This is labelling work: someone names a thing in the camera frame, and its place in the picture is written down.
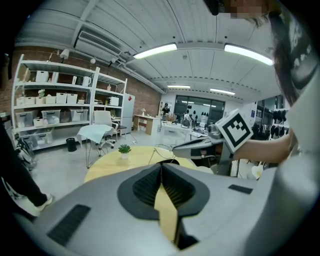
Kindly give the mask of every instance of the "white refrigerator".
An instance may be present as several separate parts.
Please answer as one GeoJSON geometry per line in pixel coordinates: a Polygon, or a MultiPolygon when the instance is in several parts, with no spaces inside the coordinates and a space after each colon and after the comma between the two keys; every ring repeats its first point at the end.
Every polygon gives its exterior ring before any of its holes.
{"type": "Polygon", "coordinates": [[[122,101],[122,119],[121,125],[126,127],[126,130],[121,130],[121,134],[131,133],[133,126],[133,116],[135,107],[135,96],[125,93],[122,101]]]}

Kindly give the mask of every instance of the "red brick wall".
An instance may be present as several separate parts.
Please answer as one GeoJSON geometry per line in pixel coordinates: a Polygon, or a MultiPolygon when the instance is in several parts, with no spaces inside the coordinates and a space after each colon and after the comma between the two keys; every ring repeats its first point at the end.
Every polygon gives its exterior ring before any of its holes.
{"type": "MultiPolygon", "coordinates": [[[[21,54],[24,54],[24,60],[46,61],[49,58],[50,53],[54,50],[55,49],[52,48],[37,46],[17,47],[15,49],[12,59],[12,79],[5,84],[2,83],[0,88],[0,112],[11,111],[11,95],[14,76],[21,54]]],[[[51,61],[60,62],[60,58],[55,54],[51,61]]],[[[127,78],[126,92],[135,96],[134,113],[141,114],[141,109],[145,108],[147,114],[151,114],[153,116],[158,114],[161,94],[132,76],[121,72],[112,66],[108,68],[104,63],[96,62],[95,64],[91,64],[89,58],[76,53],[70,53],[69,58],[64,63],[87,69],[91,67],[93,70],[95,70],[96,67],[99,67],[101,73],[108,74],[109,76],[121,80],[125,80],[127,78]]],[[[97,84],[97,87],[103,89],[107,88],[107,86],[107,84],[102,82],[97,84]]]]}

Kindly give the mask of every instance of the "white cloth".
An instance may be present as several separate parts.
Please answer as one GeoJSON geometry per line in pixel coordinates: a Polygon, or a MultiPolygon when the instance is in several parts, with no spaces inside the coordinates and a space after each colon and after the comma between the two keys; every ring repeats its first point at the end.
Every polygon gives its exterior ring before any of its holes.
{"type": "Polygon", "coordinates": [[[82,137],[85,137],[95,143],[100,143],[104,135],[112,135],[114,129],[105,124],[91,124],[81,127],[76,135],[77,140],[82,146],[82,137]]]}

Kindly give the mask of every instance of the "black trash can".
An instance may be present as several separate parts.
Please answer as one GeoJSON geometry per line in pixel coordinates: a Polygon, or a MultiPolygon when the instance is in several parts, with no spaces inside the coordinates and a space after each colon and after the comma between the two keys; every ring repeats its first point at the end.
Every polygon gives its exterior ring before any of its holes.
{"type": "Polygon", "coordinates": [[[68,146],[69,152],[74,152],[77,150],[75,138],[67,138],[65,141],[66,141],[66,145],[68,146]]]}

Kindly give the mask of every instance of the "gray floor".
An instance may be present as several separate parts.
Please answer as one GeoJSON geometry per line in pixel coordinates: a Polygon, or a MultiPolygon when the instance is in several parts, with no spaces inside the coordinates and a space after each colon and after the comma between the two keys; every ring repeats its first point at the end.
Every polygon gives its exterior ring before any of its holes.
{"type": "MultiPolygon", "coordinates": [[[[149,136],[141,131],[133,131],[132,134],[127,134],[126,138],[125,136],[119,137],[114,145],[114,149],[108,147],[108,151],[118,150],[118,147],[122,144],[130,146],[154,146],[160,143],[169,145],[170,142],[172,140],[167,136],[166,140],[161,141],[160,133],[157,133],[155,136],[149,136]]],[[[65,145],[38,151],[36,152],[37,166],[31,171],[31,175],[41,191],[54,195],[54,200],[57,201],[84,183],[88,171],[85,155],[85,147],[81,147],[79,144],[75,152],[68,152],[65,145]]],[[[98,159],[98,153],[92,151],[90,161],[94,163],[98,159]]],[[[247,174],[251,173],[252,166],[252,163],[247,164],[247,160],[241,160],[238,177],[246,179],[247,174]]],[[[212,173],[210,169],[205,167],[201,168],[201,170],[212,173]]],[[[234,161],[231,175],[235,175],[236,170],[237,162],[234,161]]],[[[15,201],[30,214],[34,216],[39,215],[39,212],[36,211],[33,204],[26,197],[15,201]]]]}

